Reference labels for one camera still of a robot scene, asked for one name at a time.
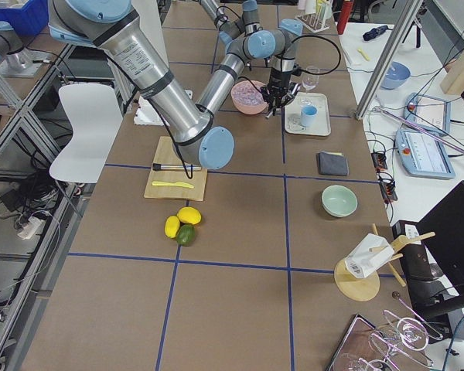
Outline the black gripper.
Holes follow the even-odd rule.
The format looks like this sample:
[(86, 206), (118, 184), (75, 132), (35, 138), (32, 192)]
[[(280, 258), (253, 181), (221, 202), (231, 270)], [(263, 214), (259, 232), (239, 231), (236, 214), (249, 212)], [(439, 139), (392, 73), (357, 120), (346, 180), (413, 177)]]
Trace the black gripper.
[(272, 57), (268, 84), (260, 88), (263, 101), (268, 105), (265, 118), (276, 115), (276, 101), (281, 101), (281, 108), (289, 105), (297, 96), (300, 86), (291, 82), (293, 73), (299, 71), (295, 59)]

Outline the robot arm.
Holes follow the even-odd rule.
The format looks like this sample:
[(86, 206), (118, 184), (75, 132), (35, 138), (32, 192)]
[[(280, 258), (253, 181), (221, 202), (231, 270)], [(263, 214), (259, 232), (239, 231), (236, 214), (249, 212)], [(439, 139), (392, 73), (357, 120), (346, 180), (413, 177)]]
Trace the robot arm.
[(193, 102), (141, 31), (130, 1), (50, 1), (48, 10), (54, 37), (96, 47), (113, 59), (168, 124), (184, 162), (219, 169), (231, 160), (233, 135), (213, 123), (237, 78), (231, 66), (216, 70)]
[(268, 104), (266, 116), (275, 115), (293, 101), (299, 91), (299, 85), (291, 82), (291, 76), (299, 72), (295, 64), (295, 41), (302, 35), (302, 23), (297, 19), (283, 19), (277, 29), (262, 29), (256, 1), (243, 2), (242, 15), (236, 21), (230, 21), (215, 1), (200, 1), (199, 4), (219, 31), (225, 57), (196, 106), (201, 111), (216, 113), (252, 60), (271, 61), (269, 81), (258, 89)]

